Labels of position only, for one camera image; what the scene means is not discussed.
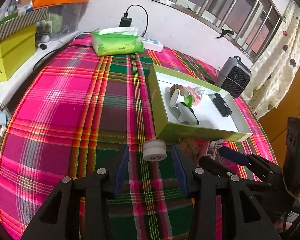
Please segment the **brown walnut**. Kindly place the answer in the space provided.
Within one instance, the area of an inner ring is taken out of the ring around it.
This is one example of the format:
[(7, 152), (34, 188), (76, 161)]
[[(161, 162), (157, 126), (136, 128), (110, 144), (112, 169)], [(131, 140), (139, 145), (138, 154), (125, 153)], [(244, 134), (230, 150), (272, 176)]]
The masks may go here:
[(181, 96), (184, 96), (184, 87), (182, 85), (173, 85), (171, 88), (170, 88), (170, 91), (169, 91), (169, 94), (170, 94), (170, 97), (172, 97), (173, 93), (175, 90), (180, 90), (180, 95)]
[(199, 153), (199, 146), (195, 140), (191, 138), (186, 138), (179, 141), (179, 147), (186, 157), (191, 158), (192, 160), (196, 161), (197, 156)]

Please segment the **black round disc gadget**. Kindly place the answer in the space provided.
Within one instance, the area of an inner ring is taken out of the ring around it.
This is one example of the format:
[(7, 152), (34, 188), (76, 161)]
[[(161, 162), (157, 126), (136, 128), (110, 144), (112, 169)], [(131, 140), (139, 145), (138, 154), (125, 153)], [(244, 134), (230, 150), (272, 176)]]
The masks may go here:
[(180, 112), (178, 121), (179, 122), (187, 122), (189, 125), (196, 126), (199, 125), (199, 121), (194, 114), (194, 111), (187, 107), (185, 104), (180, 103), (178, 105), (178, 110)]

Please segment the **black rectangular device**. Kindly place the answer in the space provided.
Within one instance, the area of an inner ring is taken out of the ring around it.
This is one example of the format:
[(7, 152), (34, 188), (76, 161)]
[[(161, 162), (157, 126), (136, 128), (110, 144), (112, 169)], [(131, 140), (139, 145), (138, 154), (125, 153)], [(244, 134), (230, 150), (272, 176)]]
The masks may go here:
[(219, 111), (222, 117), (228, 117), (232, 114), (232, 110), (230, 109), (230, 107), (227, 105), (227, 103), (224, 101), (224, 99), (221, 97), (220, 94), (218, 93), (209, 94), (208, 97), (210, 98), (210, 100), (217, 108), (217, 110)]

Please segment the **pink cable clip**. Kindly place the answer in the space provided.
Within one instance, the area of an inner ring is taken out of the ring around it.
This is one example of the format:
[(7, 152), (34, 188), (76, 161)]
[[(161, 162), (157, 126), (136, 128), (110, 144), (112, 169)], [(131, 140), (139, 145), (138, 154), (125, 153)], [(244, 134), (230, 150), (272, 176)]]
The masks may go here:
[(201, 157), (207, 155), (208, 150), (209, 150), (209, 146), (210, 146), (209, 141), (204, 141), (200, 144), (199, 152), (198, 152), (198, 158), (201, 158)]
[(194, 102), (193, 105), (197, 106), (200, 102), (202, 97), (191, 87), (186, 87), (186, 89), (189, 91), (189, 93), (192, 95)]

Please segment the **green white spool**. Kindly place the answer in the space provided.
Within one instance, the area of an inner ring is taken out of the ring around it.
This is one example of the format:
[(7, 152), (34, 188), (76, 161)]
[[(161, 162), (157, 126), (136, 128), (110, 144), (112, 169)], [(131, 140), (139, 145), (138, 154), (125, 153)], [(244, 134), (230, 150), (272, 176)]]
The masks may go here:
[(178, 108), (178, 105), (180, 103), (185, 104), (187, 107), (191, 108), (193, 105), (194, 99), (192, 97), (191, 94), (189, 94), (188, 96), (181, 96), (180, 95), (180, 90), (175, 90), (171, 99), (170, 99), (170, 107), (176, 107)]

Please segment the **green white cardboard box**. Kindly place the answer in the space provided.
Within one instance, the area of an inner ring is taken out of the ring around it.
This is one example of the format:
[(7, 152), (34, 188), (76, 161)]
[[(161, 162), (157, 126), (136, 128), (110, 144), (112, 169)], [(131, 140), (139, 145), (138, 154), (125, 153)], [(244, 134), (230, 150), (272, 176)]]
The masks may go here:
[(157, 138), (244, 141), (252, 135), (227, 91), (159, 66), (153, 67), (147, 81)]

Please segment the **wooden wardrobe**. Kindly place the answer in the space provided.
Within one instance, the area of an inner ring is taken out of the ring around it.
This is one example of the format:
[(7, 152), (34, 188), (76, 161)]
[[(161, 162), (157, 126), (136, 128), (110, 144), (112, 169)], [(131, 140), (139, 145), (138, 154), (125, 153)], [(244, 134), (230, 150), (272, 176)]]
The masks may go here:
[(286, 155), (287, 119), (300, 118), (300, 67), (286, 96), (279, 106), (260, 119), (279, 166)]

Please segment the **grey mini heater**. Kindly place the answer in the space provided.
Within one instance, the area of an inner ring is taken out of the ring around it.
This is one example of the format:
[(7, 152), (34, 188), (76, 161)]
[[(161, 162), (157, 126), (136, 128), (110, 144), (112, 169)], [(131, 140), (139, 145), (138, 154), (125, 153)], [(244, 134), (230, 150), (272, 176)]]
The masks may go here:
[(230, 57), (215, 79), (215, 86), (226, 90), (233, 98), (241, 96), (251, 80), (250, 69), (239, 56)]

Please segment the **floral curtain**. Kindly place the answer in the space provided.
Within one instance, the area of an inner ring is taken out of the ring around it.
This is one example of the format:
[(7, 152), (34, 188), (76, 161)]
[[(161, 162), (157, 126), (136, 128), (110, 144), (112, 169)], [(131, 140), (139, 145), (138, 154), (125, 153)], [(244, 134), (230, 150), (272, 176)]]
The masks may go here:
[(242, 98), (259, 119), (278, 107), (300, 67), (300, 8), (294, 0), (273, 39), (253, 64)]

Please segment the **white power strip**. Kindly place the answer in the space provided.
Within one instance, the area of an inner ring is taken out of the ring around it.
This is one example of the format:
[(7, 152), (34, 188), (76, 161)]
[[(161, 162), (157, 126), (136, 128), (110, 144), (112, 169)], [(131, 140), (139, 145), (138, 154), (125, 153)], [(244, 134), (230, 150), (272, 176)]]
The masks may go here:
[(142, 38), (143, 48), (151, 51), (162, 52), (163, 45), (161, 42), (151, 39), (151, 38)]

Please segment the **metal window railing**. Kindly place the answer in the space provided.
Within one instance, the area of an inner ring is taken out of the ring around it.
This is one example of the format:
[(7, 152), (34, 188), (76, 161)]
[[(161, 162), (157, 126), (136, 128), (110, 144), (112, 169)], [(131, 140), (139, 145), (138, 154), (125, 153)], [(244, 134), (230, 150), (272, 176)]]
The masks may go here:
[(272, 0), (151, 0), (177, 9), (218, 32), (256, 61), (283, 16)]

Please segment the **green tissue pack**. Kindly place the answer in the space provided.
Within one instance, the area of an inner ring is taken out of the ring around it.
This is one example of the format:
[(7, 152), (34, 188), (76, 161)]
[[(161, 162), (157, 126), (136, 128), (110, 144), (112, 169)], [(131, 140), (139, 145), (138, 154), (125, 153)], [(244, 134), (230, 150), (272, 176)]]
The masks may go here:
[(138, 27), (115, 27), (91, 32), (91, 44), (97, 56), (143, 53)]

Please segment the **yellow shoe box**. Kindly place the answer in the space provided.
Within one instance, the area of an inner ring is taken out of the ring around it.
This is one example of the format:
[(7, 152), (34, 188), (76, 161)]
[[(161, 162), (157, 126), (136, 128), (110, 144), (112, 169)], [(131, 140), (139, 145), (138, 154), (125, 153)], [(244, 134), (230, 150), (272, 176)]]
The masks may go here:
[(36, 52), (36, 25), (29, 25), (0, 42), (0, 82), (10, 77)]

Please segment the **striped box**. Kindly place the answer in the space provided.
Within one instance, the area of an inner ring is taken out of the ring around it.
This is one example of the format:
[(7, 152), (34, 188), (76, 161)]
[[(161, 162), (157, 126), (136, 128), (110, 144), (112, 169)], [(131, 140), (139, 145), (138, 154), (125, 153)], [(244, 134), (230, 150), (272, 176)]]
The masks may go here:
[(0, 42), (15, 32), (38, 21), (44, 20), (48, 14), (48, 8), (40, 8), (19, 15), (11, 14), (0, 21)]

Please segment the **clear plastic storage bin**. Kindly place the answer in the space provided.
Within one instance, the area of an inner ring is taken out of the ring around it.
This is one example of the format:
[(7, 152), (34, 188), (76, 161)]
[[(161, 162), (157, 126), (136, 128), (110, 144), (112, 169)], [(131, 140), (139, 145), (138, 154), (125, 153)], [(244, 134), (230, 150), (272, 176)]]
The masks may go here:
[(36, 41), (58, 40), (77, 30), (83, 3), (46, 7), (44, 18), (37, 22)]

